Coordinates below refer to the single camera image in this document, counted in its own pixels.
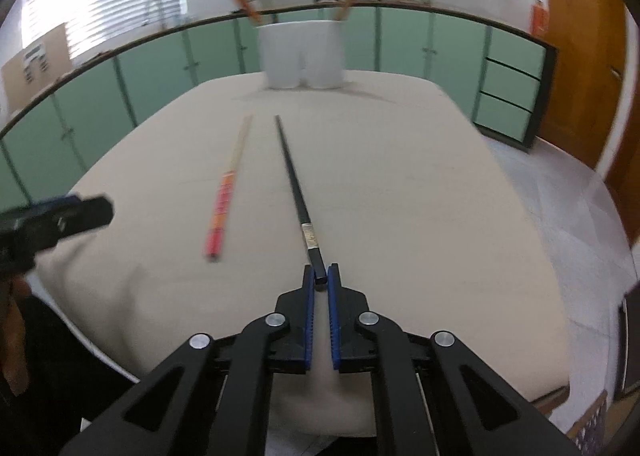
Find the silver screw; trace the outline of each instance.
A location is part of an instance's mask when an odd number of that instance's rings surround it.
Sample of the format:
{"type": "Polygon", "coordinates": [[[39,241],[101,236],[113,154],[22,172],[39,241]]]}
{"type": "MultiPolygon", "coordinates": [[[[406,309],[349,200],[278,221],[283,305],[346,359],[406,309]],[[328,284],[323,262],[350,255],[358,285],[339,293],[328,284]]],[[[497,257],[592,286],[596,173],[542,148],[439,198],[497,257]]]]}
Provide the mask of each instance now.
{"type": "Polygon", "coordinates": [[[438,333],[436,333],[435,341],[439,346],[448,348],[449,346],[453,345],[453,343],[456,341],[456,338],[453,337],[453,334],[449,333],[448,331],[439,331],[438,333]]]}
{"type": "Polygon", "coordinates": [[[269,325],[269,326],[282,326],[284,324],[284,322],[287,320],[286,317],[284,317],[283,314],[281,313],[270,313],[268,314],[268,316],[264,319],[264,321],[269,325]]]}
{"type": "Polygon", "coordinates": [[[380,317],[378,317],[378,314],[372,311],[364,311],[360,314],[360,317],[358,317],[358,321],[367,326],[373,326],[379,320],[380,317]]]}
{"type": "Polygon", "coordinates": [[[208,335],[204,335],[204,333],[197,333],[193,337],[189,339],[189,346],[196,350],[202,350],[209,346],[211,339],[208,335]]]}

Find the finger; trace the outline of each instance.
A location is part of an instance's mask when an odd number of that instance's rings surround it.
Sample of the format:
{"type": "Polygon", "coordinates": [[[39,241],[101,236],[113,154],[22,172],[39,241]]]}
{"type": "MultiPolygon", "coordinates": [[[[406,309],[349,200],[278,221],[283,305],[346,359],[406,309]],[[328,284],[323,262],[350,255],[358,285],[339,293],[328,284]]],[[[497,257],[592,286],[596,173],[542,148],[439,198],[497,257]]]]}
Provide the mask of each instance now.
{"type": "Polygon", "coordinates": [[[2,327],[2,354],[0,367],[2,375],[14,395],[26,391],[29,386],[29,373],[24,350],[25,330],[20,309],[14,299],[10,299],[9,313],[2,327]]]}
{"type": "Polygon", "coordinates": [[[13,295],[17,299],[24,299],[31,295],[31,287],[21,274],[12,278],[12,284],[14,286],[13,295]]]}

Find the table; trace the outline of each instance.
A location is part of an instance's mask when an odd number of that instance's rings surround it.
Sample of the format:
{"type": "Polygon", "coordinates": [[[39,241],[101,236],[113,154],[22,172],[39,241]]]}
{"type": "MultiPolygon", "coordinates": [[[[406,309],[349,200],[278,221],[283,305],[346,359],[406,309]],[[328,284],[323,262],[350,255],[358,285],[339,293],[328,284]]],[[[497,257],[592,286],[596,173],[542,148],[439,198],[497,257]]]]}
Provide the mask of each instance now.
{"type": "MultiPolygon", "coordinates": [[[[268,90],[263,74],[201,84],[117,144],[74,191],[106,193],[110,227],[61,243],[38,273],[63,311],[136,375],[193,333],[215,338],[302,283],[306,250],[273,117],[282,117],[324,261],[372,310],[448,329],[524,397],[569,380],[558,282],[483,139],[434,84],[347,72],[340,90],[268,90]],[[222,259],[202,256],[242,119],[253,114],[222,259]]],[[[326,295],[312,370],[276,375],[271,422],[374,433],[369,377],[331,367],[326,295]]]]}

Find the person's arm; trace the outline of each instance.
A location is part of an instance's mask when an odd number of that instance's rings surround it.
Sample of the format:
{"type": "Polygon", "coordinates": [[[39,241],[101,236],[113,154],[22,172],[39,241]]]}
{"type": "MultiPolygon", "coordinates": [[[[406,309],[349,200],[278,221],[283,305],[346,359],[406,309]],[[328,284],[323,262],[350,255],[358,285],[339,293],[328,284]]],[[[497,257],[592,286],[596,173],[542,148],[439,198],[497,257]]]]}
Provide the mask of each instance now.
{"type": "Polygon", "coordinates": [[[24,351],[25,329],[20,309],[15,300],[31,295],[31,289],[22,276],[14,276],[9,281],[10,293],[2,304],[0,317],[0,370],[15,396],[29,387],[29,373],[24,351]]]}

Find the tile floor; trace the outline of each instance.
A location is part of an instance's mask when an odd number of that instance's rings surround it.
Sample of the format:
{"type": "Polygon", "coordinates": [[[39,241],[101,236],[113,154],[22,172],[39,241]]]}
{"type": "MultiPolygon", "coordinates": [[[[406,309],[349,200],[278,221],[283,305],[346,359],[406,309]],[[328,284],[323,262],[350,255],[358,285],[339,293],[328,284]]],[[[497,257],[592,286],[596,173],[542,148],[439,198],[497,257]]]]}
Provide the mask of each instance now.
{"type": "MultiPolygon", "coordinates": [[[[485,140],[529,211],[558,275],[569,318],[571,396],[550,419],[565,432],[603,389],[612,396],[618,360],[618,305],[638,274],[622,223],[599,175],[545,141],[538,140],[530,153],[523,153],[485,140]]],[[[30,279],[34,291],[50,302],[39,282],[30,279]]],[[[84,342],[104,357],[86,339],[84,342]]],[[[330,441],[270,430],[266,453],[312,456],[330,441]]]]}

